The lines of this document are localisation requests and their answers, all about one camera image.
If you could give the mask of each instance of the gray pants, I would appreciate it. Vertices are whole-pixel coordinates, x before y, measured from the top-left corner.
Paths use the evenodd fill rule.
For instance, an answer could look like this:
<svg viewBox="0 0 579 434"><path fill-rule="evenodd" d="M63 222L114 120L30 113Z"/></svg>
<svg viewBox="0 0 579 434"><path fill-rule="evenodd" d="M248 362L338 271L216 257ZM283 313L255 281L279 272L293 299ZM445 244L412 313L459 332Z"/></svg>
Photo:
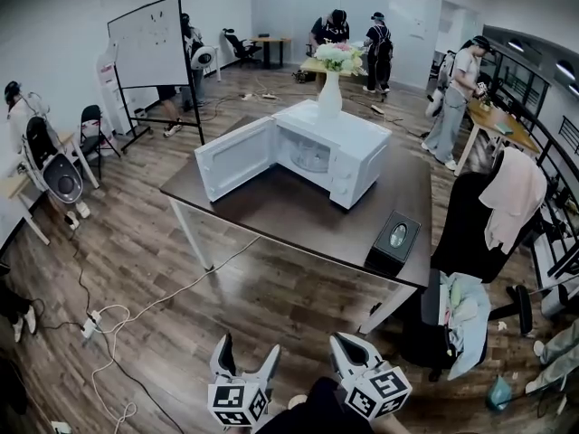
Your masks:
<svg viewBox="0 0 579 434"><path fill-rule="evenodd" d="M205 88L203 84L204 71L202 69L193 69L191 70L191 73L193 74L197 106L203 106L203 104L205 104ZM193 105L193 97L191 96L191 89L189 87L183 87L181 89L181 101L183 102L183 106L187 102Z"/></svg>
<svg viewBox="0 0 579 434"><path fill-rule="evenodd" d="M442 111L436 118L431 133L424 140L426 146L435 151L436 159L443 164L452 160L452 149L459 136L466 108L467 100L462 94L453 87L447 88Z"/></svg>
<svg viewBox="0 0 579 434"><path fill-rule="evenodd" d="M537 387L555 382L579 367L579 318L551 339L539 358L541 363L550 364L535 379Z"/></svg>

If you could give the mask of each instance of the black chair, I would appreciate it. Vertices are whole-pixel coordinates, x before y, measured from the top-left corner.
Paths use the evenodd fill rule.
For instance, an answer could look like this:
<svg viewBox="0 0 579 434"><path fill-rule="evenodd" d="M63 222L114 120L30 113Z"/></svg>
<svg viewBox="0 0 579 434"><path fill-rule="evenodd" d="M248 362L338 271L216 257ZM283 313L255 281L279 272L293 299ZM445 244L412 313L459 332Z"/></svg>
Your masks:
<svg viewBox="0 0 579 434"><path fill-rule="evenodd" d="M449 342L448 328L438 325L440 272L446 275L465 273L481 278L483 283L490 283L540 217L537 211L521 229L508 254L500 248L487 248L484 231L492 210L479 201L479 196L497 175L502 159L501 153L488 175L468 173L457 178L452 187L441 240L431 257L429 287L414 293L396 314L403 320L403 359L432 368L429 377L431 381L438 381L441 370L451 368L458 357L456 349ZM507 288L507 292L512 304L491 311L489 320L518 314L521 334L526 335L533 327L528 291L523 286L516 286ZM479 363L485 359L486 347L485 343Z"/></svg>
<svg viewBox="0 0 579 434"><path fill-rule="evenodd" d="M247 39L239 40L235 35L234 29L223 29L223 35L233 47L233 54L239 58L241 64L247 61L256 61L253 55L261 50L261 47L256 46L256 42L250 42L249 45L244 45Z"/></svg>
<svg viewBox="0 0 579 434"><path fill-rule="evenodd" d="M102 120L102 114L100 112L100 108L98 105L88 106L82 111L81 125L84 124L85 122L90 121L90 120L98 123L99 133L95 136L86 137L84 135L84 133L81 132L81 151L85 156L88 156L92 152L96 152L97 155L99 156L98 167L99 167L99 180L100 180L101 179L101 171L100 171L101 147L100 146L101 146L102 141L104 140L107 142L107 144L110 146L110 149L112 149L115 152L115 154L119 157L119 159L120 159L120 154L119 154L119 151L117 151L115 149L115 147L109 142L109 139L107 138L107 136L102 133L102 130L100 128L100 124L101 124L101 120Z"/></svg>

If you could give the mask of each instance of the white microwave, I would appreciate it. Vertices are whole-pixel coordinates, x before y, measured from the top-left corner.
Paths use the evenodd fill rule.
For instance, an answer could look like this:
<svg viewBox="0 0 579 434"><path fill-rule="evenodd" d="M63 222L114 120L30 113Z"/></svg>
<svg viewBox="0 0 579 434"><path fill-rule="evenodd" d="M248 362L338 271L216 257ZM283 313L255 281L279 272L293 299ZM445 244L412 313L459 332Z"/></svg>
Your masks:
<svg viewBox="0 0 579 434"><path fill-rule="evenodd" d="M380 176L391 135L346 112L320 121L318 103L309 99L219 137L195 155L212 202L272 165L283 165L350 209Z"/></svg>

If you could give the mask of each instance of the wooden desk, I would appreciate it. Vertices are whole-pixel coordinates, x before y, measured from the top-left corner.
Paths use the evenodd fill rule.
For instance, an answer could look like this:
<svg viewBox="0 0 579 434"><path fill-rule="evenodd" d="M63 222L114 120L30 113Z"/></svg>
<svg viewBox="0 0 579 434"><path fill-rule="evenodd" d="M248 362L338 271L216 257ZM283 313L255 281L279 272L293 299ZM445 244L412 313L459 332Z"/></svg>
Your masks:
<svg viewBox="0 0 579 434"><path fill-rule="evenodd" d="M307 58L299 68L305 72L315 72L317 74L325 74L327 69L324 67L324 63L316 58ZM341 77L351 77L351 71L341 71Z"/></svg>
<svg viewBox="0 0 579 434"><path fill-rule="evenodd" d="M525 127L517 122L512 116L507 114L505 111L491 107L490 111L485 111L481 108L481 102L477 99L473 99L468 108L470 118L474 122L474 127L472 132L470 132L469 141L460 156L459 164L457 165L454 174L456 176L460 175L462 167L469 157L470 150L474 145L474 142L479 134L479 130L484 129L491 138L498 137L500 140L508 141L514 145L521 146L528 154L534 156L540 154L540 150L536 147L535 143L528 135ZM511 135L503 135L497 129L497 124L505 124L509 126L513 133Z"/></svg>
<svg viewBox="0 0 579 434"><path fill-rule="evenodd" d="M271 69L271 43L280 44L280 67L283 68L283 44L286 42L291 42L290 38L281 37L277 39L275 37L252 37L250 39L252 42L263 43L263 67L265 69Z"/></svg>
<svg viewBox="0 0 579 434"><path fill-rule="evenodd" d="M428 286L432 231L430 167L402 150L393 139L388 145L382 175L349 212L333 204L327 192L281 165L211 203L192 155L160 190L171 202L186 238L206 269L213 266L213 261L183 209L203 212L357 273L398 283L394 293L362 324L361 333L372 331L417 288ZM370 248L394 210L422 225L410 257L397 277L375 272L365 265Z"/></svg>
<svg viewBox="0 0 579 434"><path fill-rule="evenodd" d="M59 133L58 138L64 146L68 145L69 142L72 142L77 157L80 159L81 165L87 173L90 182L95 188L99 188L99 182L97 182L97 179L92 173L92 170L89 167L89 163L87 163L87 160L81 151L80 145L78 144L77 140L74 139L74 132ZM14 204L18 208L18 212L30 225L30 228L34 230L34 232L38 235L44 244L48 245L50 244L50 240L46 238L40 227L34 222L33 216L28 211L26 202L22 197L22 191L29 182L30 178L28 177L28 174L16 174L3 178L0 180L0 195L9 201L14 201Z"/></svg>

